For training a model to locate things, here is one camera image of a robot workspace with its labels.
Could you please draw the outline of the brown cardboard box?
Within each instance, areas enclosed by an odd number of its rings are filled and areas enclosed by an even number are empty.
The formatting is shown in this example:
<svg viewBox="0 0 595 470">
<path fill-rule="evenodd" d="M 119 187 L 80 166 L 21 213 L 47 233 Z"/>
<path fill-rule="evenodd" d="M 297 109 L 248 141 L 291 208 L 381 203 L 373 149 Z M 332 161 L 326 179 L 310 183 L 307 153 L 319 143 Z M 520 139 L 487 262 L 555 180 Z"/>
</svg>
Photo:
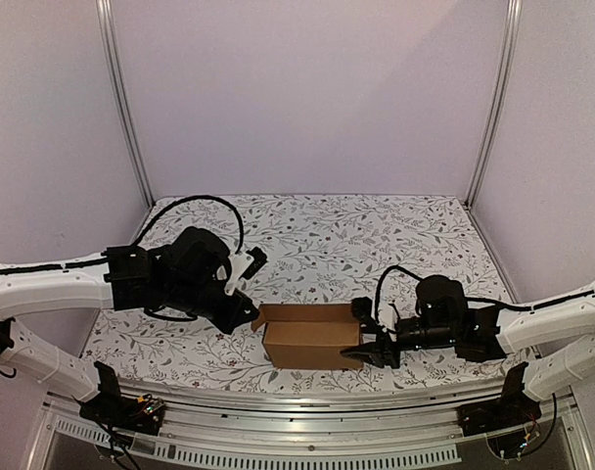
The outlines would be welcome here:
<svg viewBox="0 0 595 470">
<path fill-rule="evenodd" d="M 362 343 L 360 323 L 349 304 L 262 305 L 251 328 L 263 331 L 262 346 L 276 368 L 363 368 L 361 361 L 342 356 L 342 351 Z"/>
</svg>

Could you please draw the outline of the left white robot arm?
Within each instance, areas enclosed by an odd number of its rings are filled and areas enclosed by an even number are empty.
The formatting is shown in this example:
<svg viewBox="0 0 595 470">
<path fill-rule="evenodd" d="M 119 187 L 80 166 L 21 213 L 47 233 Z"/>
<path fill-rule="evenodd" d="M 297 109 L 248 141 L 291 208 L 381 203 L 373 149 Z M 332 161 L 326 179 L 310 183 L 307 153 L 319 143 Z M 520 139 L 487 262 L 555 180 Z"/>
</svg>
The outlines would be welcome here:
<svg viewBox="0 0 595 470">
<path fill-rule="evenodd" d="M 90 401 L 108 424 L 122 424 L 130 406 L 108 388 L 114 374 L 38 337 L 20 316 L 73 309 L 141 309 L 161 318 L 168 308 L 179 312 L 183 321 L 202 317 L 230 334 L 258 316 L 238 284 L 251 279 L 265 263 L 259 249 L 232 255 L 200 243 L 151 250 L 113 247 L 49 264 L 0 263 L 0 365 L 27 373 L 79 402 Z"/>
</svg>

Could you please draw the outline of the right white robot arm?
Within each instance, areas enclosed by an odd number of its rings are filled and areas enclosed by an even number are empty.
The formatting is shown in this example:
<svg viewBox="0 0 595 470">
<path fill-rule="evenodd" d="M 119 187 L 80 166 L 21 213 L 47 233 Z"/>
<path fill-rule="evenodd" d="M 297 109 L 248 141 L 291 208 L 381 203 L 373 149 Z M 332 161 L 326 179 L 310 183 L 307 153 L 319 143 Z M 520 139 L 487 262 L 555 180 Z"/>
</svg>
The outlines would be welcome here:
<svg viewBox="0 0 595 470">
<path fill-rule="evenodd" d="M 512 426 L 530 402 L 547 400 L 595 374 L 595 280 L 558 297 L 515 305 L 469 297 L 459 281 L 444 275 L 416 281 L 412 317 L 401 317 L 394 305 L 381 309 L 380 292 L 352 301 L 353 317 L 375 339 L 343 350 L 344 358 L 397 369 L 405 351 L 451 348 L 457 357 L 481 363 L 571 339 L 562 349 L 508 372 L 501 398 L 489 412 L 500 427 Z"/>
</svg>

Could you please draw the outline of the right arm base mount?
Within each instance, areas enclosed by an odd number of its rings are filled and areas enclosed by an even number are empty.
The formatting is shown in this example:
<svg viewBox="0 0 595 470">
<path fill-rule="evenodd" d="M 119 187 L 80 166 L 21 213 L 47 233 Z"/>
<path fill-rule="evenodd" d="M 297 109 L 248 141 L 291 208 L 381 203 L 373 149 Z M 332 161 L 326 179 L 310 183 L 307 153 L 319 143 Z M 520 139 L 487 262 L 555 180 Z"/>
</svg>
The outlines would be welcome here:
<svg viewBox="0 0 595 470">
<path fill-rule="evenodd" d="M 465 437 L 523 425 L 541 417 L 538 400 L 524 393 L 527 362 L 511 368 L 500 396 L 460 405 L 456 408 L 457 423 Z"/>
</svg>

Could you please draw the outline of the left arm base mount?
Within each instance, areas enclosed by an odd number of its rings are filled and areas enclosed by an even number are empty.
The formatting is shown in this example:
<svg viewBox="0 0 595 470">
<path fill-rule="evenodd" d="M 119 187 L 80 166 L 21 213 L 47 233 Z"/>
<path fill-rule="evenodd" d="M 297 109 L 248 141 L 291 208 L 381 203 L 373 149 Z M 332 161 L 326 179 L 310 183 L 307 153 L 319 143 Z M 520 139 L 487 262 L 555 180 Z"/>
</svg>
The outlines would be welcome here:
<svg viewBox="0 0 595 470">
<path fill-rule="evenodd" d="M 88 401 L 80 401 L 79 415 L 107 428 L 157 436 L 165 414 L 165 402 L 151 394 L 135 399 L 121 394 L 114 370 L 95 361 L 98 371 L 98 394 Z"/>
</svg>

